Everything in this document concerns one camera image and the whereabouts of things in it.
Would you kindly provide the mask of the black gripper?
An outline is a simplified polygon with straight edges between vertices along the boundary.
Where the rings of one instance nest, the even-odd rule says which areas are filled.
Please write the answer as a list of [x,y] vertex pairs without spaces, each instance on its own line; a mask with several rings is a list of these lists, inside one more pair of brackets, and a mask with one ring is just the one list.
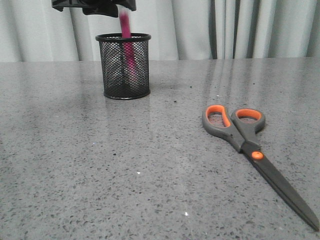
[[52,0],[52,8],[62,12],[64,8],[79,8],[86,16],[103,15],[113,18],[119,17],[118,6],[136,11],[135,0]]

